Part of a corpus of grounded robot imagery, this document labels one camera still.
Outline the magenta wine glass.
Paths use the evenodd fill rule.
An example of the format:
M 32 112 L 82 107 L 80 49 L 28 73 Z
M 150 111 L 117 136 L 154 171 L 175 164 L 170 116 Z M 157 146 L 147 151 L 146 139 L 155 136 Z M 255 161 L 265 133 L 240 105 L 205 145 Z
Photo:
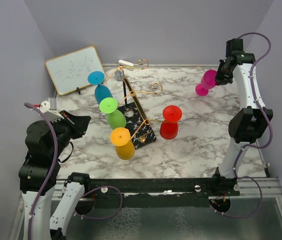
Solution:
M 195 87 L 195 92 L 199 96 L 206 96 L 209 93 L 209 90 L 216 86 L 216 77 L 217 71 L 209 69 L 206 71 L 201 78 L 201 82 Z

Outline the red wine glass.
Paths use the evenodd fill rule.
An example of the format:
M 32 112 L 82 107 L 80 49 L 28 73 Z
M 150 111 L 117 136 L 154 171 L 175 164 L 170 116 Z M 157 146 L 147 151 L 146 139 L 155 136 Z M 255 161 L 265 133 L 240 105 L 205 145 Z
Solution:
M 178 135 L 178 121 L 182 118 L 182 110 L 175 106 L 169 105 L 163 110 L 164 121 L 160 126 L 160 135 L 166 140 L 172 140 Z

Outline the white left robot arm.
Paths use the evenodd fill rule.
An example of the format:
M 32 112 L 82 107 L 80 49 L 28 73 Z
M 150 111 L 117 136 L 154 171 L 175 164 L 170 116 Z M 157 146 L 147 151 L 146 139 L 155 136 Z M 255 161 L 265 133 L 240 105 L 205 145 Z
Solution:
M 87 131 L 90 116 L 75 116 L 61 111 L 63 119 L 53 123 L 39 120 L 27 128 L 28 153 L 19 170 L 20 190 L 25 204 L 24 239 L 64 240 L 75 207 L 90 194 L 90 177 L 72 173 L 66 192 L 54 213 L 51 203 L 60 170 L 59 155 L 72 140 Z

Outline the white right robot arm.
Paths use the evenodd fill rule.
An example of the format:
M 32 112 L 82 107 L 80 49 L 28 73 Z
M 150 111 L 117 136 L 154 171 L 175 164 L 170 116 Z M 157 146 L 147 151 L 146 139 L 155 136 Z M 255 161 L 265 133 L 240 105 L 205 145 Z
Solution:
M 236 82 L 240 110 L 229 122 L 230 144 L 213 175 L 215 180 L 210 184 L 211 191 L 217 196 L 227 192 L 229 184 L 234 184 L 246 151 L 255 148 L 256 140 L 271 128 L 269 123 L 273 111 L 265 106 L 261 98 L 256 80 L 256 62 L 254 54 L 244 51 L 241 38 L 227 41 L 225 59 L 220 61 L 215 82 L 217 86 Z

